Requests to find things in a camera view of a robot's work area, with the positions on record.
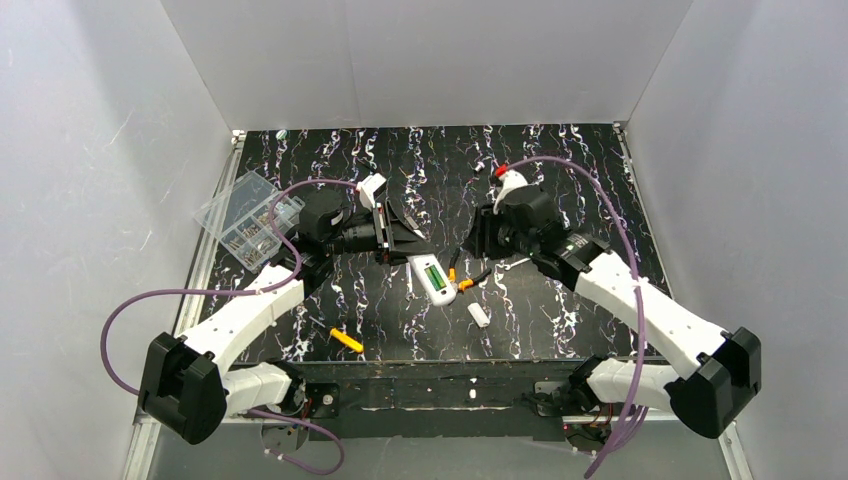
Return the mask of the white remote control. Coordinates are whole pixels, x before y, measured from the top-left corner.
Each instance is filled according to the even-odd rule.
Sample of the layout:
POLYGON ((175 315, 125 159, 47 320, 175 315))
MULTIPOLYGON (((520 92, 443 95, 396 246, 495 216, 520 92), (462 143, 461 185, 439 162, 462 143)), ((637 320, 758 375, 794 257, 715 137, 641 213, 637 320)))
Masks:
POLYGON ((457 290, 451 284, 435 254, 409 256, 407 262, 433 306, 444 307, 456 299, 457 290))

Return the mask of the small green capped battery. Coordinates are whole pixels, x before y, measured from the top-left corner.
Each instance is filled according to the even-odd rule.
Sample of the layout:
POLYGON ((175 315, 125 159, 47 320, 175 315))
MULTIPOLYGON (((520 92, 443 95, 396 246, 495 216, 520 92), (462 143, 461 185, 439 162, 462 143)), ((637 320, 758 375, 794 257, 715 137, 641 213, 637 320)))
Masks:
POLYGON ((431 284, 433 285, 433 288, 436 291, 442 291, 446 288, 447 284, 446 284, 445 279, 444 279, 444 277, 441 273, 441 270, 439 269, 439 267, 437 265, 435 265, 435 264, 429 265, 425 269, 425 271, 428 275, 428 278, 429 278, 431 284))

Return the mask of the white battery cover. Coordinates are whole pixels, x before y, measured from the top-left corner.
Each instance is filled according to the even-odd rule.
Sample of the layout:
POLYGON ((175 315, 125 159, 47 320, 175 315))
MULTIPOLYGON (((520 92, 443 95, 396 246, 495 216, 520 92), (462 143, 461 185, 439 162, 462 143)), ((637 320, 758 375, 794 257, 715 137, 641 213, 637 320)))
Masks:
POLYGON ((472 303, 467 307, 467 310, 473 319, 474 323, 480 328, 485 329, 490 325, 490 316, 484 308, 478 303, 472 303))

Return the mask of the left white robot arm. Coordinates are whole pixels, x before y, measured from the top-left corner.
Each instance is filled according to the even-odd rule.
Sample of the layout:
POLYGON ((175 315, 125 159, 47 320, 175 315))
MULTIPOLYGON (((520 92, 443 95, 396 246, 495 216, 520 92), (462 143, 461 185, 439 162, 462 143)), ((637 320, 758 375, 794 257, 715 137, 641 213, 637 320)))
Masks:
POLYGON ((236 369, 254 340, 296 309, 334 273, 334 258, 373 253, 379 264, 409 265, 435 306, 456 297, 449 276, 413 222, 386 201, 368 200, 346 216, 338 192, 311 193, 286 233, 296 254, 279 253, 250 284, 207 320, 179 336, 162 333, 149 345, 139 408, 195 445, 228 416, 266 404, 285 404, 298 379, 279 363, 236 369))

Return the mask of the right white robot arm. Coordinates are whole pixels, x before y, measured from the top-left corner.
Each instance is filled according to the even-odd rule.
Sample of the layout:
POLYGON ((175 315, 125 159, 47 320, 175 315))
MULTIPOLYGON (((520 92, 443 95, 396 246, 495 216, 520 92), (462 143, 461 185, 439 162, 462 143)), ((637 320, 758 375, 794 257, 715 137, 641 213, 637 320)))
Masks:
POLYGON ((565 226, 552 197, 538 186, 518 187, 477 207, 463 246, 475 257, 528 258, 544 276, 644 332, 666 360, 638 368, 593 356, 569 377, 562 396, 569 407, 588 411, 623 403, 637 378, 634 404, 671 412, 693 432, 716 439, 761 390, 762 345, 753 332, 729 332, 650 283, 638 285, 607 242, 565 226))

